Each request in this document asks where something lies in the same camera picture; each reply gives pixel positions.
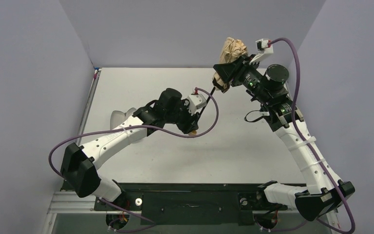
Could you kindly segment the beige umbrella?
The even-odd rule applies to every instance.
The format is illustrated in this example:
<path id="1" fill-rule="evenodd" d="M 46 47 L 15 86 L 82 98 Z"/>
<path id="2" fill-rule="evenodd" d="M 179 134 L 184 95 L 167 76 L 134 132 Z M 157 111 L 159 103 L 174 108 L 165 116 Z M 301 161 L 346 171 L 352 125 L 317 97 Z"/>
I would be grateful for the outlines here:
<path id="1" fill-rule="evenodd" d="M 227 64 L 227 63 L 233 62 L 236 59 L 238 59 L 240 56 L 247 55 L 247 54 L 248 54 L 247 46 L 240 39 L 227 37 L 227 39 L 225 40 L 223 44 L 221 53 L 220 53 L 219 64 Z M 222 81 L 221 75 L 217 75 L 217 74 L 213 75 L 212 81 L 214 82 L 213 89 L 210 93 L 208 93 L 208 97 L 213 101 L 215 108 L 216 108 L 215 120 L 213 124 L 210 126 L 210 128 L 204 131 L 202 134 L 197 135 L 196 130 L 191 130 L 188 133 L 188 136 L 187 136 L 188 138 L 196 138 L 196 137 L 200 137 L 202 135 L 207 134 L 215 127 L 215 125 L 218 122 L 220 111 L 219 111 L 218 104 L 214 99 L 213 94 L 215 90 L 220 90 L 222 92 L 227 91 L 229 89 L 229 85 L 228 85 L 228 81 Z"/>

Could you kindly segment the purple zippered umbrella case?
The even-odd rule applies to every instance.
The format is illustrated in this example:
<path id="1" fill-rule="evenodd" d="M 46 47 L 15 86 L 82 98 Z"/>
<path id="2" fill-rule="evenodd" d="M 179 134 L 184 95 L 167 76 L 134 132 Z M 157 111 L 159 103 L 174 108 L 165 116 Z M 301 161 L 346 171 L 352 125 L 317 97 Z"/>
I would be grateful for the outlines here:
<path id="1" fill-rule="evenodd" d="M 137 110 L 136 108 L 132 107 L 128 109 L 126 112 L 119 111 L 119 110 L 112 111 L 112 114 L 110 117 L 110 129 L 113 130 L 119 125 L 121 125 L 130 116 L 132 116 L 136 110 Z"/>

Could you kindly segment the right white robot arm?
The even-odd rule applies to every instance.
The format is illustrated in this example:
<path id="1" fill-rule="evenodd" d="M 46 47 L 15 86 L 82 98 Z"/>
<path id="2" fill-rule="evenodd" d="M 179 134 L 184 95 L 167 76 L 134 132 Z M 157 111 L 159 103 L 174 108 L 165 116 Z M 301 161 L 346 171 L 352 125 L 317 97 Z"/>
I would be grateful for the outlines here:
<path id="1" fill-rule="evenodd" d="M 342 205 L 337 190 L 345 199 L 355 192 L 353 184 L 342 181 L 319 152 L 301 111 L 296 109 L 292 119 L 293 101 L 284 86 L 289 72 L 284 66 L 270 65 L 261 74 L 257 64 L 251 65 L 249 57 L 241 56 L 234 62 L 215 64 L 213 68 L 223 82 L 232 87 L 242 85 L 252 100 L 261 104 L 260 111 L 268 113 L 263 119 L 287 147 L 305 180 L 304 187 L 274 181 L 265 183 L 264 199 L 296 208 L 303 218 L 314 221 Z"/>

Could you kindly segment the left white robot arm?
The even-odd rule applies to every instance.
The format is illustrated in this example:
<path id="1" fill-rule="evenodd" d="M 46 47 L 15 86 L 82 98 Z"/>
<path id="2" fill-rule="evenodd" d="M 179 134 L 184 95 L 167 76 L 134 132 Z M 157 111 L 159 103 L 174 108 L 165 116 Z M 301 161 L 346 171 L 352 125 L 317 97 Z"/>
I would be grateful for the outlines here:
<path id="1" fill-rule="evenodd" d="M 199 109 L 206 106 L 202 94 L 193 93 L 183 98 L 175 89 L 167 88 L 150 105 L 138 108 L 114 129 L 114 133 L 65 149 L 60 172 L 79 198 L 94 195 L 114 202 L 123 190 L 113 179 L 102 177 L 98 169 L 116 153 L 150 136 L 165 124 L 175 124 L 189 134 L 198 129 Z"/>

